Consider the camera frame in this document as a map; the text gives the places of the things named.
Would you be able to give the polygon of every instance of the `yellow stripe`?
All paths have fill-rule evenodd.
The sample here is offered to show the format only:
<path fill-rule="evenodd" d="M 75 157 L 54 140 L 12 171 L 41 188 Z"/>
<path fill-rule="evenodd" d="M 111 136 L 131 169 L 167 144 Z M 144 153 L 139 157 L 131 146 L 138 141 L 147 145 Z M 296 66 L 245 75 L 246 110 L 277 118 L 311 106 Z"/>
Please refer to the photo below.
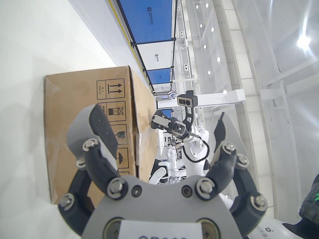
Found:
<path fill-rule="evenodd" d="M 134 55 L 134 57 L 135 57 L 135 59 L 136 59 L 138 65 L 139 65 L 139 68 L 140 68 L 140 70 L 141 70 L 141 72 L 142 72 L 142 74 L 143 74 L 143 76 L 144 76 L 146 82 L 149 83 L 148 80 L 147 80 L 147 77 L 146 77 L 145 73 L 143 72 L 143 68 L 142 68 L 142 66 L 141 66 L 141 64 L 140 64 L 140 61 L 138 60 L 138 58 L 137 58 L 137 56 L 136 56 L 136 54 L 135 54 L 135 52 L 134 52 L 134 50 L 133 50 L 133 47 L 132 47 L 132 45 L 131 45 L 131 41 L 130 41 L 130 39 L 128 38 L 128 36 L 126 35 L 126 32 L 125 32 L 125 30 L 124 30 L 124 28 L 123 28 L 123 25 L 121 24 L 120 18 L 119 18 L 118 15 L 117 15 L 117 12 L 116 12 L 116 10 L 115 10 L 113 4 L 112 4 L 112 1 L 111 1 L 111 0 L 107 0 L 107 1 L 108 1 L 108 3 L 110 4 L 110 6 L 111 6 L 111 8 L 112 8 L 112 11 L 113 11 L 113 13 L 114 13 L 114 15 L 115 15 L 115 17 L 116 17 L 116 20 L 117 20 L 117 22 L 119 23 L 119 25 L 120 25 L 120 27 L 121 27 L 121 29 L 122 29 L 122 32 L 123 32 L 123 34 L 124 34 L 124 36 L 125 36 L 125 38 L 126 38 L 126 41 L 127 41 L 127 43 L 129 44 L 129 46 L 130 46 L 130 48 L 131 48 L 131 50 L 132 50 L 132 53 L 133 53 L 133 55 Z"/>

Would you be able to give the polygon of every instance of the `white label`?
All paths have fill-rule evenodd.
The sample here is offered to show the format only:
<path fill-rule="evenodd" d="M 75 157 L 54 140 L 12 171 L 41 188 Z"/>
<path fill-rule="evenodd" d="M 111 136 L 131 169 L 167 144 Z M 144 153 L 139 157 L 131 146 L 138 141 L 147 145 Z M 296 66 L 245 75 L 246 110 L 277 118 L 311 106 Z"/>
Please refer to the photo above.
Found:
<path fill-rule="evenodd" d="M 139 222 L 123 220 L 118 239 L 199 239 L 200 223 Z"/>

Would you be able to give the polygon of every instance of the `ceiling light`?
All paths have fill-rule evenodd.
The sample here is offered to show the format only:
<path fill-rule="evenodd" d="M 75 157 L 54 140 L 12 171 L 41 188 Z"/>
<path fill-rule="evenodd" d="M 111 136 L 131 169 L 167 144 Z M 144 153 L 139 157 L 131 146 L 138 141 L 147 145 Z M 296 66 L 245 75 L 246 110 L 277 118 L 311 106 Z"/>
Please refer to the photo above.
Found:
<path fill-rule="evenodd" d="M 306 50 L 308 48 L 309 43 L 310 43 L 310 38 L 306 37 L 305 35 L 302 35 L 299 37 L 297 41 L 297 46 L 302 48 L 303 50 Z"/>

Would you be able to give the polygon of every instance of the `white floor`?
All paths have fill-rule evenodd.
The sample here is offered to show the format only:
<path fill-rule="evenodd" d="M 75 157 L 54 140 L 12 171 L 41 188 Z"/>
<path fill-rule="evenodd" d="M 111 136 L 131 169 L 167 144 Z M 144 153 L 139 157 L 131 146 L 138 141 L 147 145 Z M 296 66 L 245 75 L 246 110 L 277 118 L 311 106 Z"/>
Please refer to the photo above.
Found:
<path fill-rule="evenodd" d="M 115 66 L 67 0 L 0 0 L 0 238 L 78 238 L 49 202 L 43 76 Z"/>

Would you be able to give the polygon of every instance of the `this side up arrow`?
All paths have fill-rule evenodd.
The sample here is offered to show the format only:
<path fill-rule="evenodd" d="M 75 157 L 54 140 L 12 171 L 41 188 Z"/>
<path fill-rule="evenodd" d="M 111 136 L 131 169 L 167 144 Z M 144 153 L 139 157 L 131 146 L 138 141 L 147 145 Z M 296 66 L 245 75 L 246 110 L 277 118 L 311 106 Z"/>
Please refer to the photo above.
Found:
<path fill-rule="evenodd" d="M 110 87 L 121 87 L 122 85 L 118 83 L 117 85 L 109 85 Z"/>
<path fill-rule="evenodd" d="M 121 93 L 122 92 L 122 90 L 116 90 L 116 91 L 110 91 L 110 93 Z"/>

